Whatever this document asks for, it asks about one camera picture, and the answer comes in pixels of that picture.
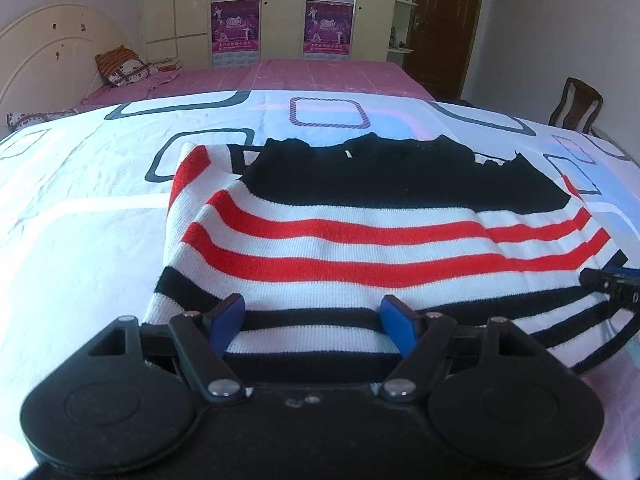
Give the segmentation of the dark wooden chair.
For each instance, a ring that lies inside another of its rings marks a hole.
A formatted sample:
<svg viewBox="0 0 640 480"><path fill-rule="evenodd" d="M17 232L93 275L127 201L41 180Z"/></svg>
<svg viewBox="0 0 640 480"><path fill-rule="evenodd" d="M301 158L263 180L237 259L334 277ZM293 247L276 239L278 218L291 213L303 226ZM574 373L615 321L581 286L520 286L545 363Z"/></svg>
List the dark wooden chair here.
<svg viewBox="0 0 640 480"><path fill-rule="evenodd" d="M604 99L595 88L580 79L568 77L549 125L589 134L603 108Z"/></svg>

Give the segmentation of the floral pillow by headboard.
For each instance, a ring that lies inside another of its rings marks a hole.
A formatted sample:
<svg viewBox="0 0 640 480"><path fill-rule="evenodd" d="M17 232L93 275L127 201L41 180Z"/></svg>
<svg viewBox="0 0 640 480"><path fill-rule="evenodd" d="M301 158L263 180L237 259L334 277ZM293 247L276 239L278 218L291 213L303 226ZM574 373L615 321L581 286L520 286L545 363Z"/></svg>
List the floral pillow by headboard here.
<svg viewBox="0 0 640 480"><path fill-rule="evenodd" d="M44 122L75 116L77 114L78 111L74 108L57 110L56 112L8 113L6 114L6 125L11 132L15 132L32 125L43 124Z"/></svg>

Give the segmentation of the dark brown wooden door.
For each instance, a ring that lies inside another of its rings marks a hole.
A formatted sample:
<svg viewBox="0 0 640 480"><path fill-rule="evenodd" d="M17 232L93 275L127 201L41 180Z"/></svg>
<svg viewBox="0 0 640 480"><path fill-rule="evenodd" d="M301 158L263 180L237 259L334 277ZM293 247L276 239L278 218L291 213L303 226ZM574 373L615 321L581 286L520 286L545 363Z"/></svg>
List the dark brown wooden door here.
<svg viewBox="0 0 640 480"><path fill-rule="evenodd" d="M404 70L433 98L460 98L482 0L414 0Z"/></svg>

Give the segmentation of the pink bed cover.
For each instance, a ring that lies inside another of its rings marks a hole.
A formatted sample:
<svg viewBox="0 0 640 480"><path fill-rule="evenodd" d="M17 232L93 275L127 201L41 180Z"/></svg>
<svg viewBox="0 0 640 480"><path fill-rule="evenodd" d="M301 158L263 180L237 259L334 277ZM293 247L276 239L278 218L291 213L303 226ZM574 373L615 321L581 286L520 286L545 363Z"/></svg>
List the pink bed cover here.
<svg viewBox="0 0 640 480"><path fill-rule="evenodd" d="M390 62L268 60L245 67L170 70L123 87L103 86L78 110L128 102L235 90L300 90L378 94L431 101L433 97Z"/></svg>

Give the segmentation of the orange striped pillow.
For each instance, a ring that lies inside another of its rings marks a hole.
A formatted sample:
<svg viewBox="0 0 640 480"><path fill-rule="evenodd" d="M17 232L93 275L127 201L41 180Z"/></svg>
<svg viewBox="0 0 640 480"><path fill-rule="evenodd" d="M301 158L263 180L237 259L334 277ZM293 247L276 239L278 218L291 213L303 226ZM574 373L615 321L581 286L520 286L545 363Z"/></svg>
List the orange striped pillow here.
<svg viewBox="0 0 640 480"><path fill-rule="evenodd" d="M154 74L154 67L142 61L134 50L119 47L94 57L102 79L112 87L125 87Z"/></svg>

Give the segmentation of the white patterned bed sheet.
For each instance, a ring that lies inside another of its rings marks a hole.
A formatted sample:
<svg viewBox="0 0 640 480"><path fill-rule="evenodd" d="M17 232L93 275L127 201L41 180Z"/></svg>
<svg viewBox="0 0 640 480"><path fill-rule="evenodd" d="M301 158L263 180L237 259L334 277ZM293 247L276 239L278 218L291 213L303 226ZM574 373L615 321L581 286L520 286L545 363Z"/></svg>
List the white patterned bed sheet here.
<svg viewBox="0 0 640 480"><path fill-rule="evenodd" d="M235 90L116 104L1 143L6 479L634 479L639 330L585 373L503 316L416 312L379 382L249 380L188 311L146 320L186 144L441 136L569 180L639 270L639 168L615 145L398 96Z"/></svg>

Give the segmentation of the cream open corner shelf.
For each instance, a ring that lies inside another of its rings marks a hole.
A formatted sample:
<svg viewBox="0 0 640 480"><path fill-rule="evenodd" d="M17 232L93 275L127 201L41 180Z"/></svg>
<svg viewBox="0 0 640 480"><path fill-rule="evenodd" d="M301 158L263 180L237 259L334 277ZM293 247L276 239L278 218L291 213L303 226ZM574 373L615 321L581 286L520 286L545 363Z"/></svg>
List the cream open corner shelf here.
<svg viewBox="0 0 640 480"><path fill-rule="evenodd" d="M390 42L388 43L387 61L404 66L405 57L412 52L409 38L412 29L413 14L418 4L414 0L394 0Z"/></svg>

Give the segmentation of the red white black striped sweater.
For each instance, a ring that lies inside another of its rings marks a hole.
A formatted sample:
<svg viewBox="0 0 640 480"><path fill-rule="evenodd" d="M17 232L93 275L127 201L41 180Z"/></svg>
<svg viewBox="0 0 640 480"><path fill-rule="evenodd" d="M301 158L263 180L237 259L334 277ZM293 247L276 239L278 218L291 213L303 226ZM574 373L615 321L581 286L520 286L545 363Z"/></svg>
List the red white black striped sweater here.
<svg viewBox="0 0 640 480"><path fill-rule="evenodd" d="M244 378L379 382L400 359L380 321L392 295L462 325L508 318L582 374L638 333L579 284L624 261L570 181L523 156L482 162L446 136L186 144L145 318L239 294L226 358Z"/></svg>

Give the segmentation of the cream curved headboard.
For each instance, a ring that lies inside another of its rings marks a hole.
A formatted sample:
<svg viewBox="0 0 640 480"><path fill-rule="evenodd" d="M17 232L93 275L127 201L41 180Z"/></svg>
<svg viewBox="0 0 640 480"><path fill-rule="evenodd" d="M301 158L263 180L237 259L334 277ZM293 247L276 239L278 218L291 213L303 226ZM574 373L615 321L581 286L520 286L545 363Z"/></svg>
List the cream curved headboard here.
<svg viewBox="0 0 640 480"><path fill-rule="evenodd" d="M130 47L104 14L76 3L32 10L1 32L1 132L12 112L54 112L103 86L94 57Z"/></svg>

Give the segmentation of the cream wardrobe with posters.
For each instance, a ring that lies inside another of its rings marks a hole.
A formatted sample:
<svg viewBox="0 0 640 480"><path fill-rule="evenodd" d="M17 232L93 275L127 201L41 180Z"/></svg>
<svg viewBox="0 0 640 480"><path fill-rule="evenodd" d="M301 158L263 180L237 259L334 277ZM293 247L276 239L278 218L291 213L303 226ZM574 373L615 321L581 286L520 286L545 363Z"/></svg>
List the cream wardrobe with posters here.
<svg viewBox="0 0 640 480"><path fill-rule="evenodd" d="M303 55L307 0L258 0L259 57ZM355 0L349 57L382 62L395 0ZM142 0L144 52L148 58L178 58L187 70L211 68L213 60L212 0Z"/></svg>

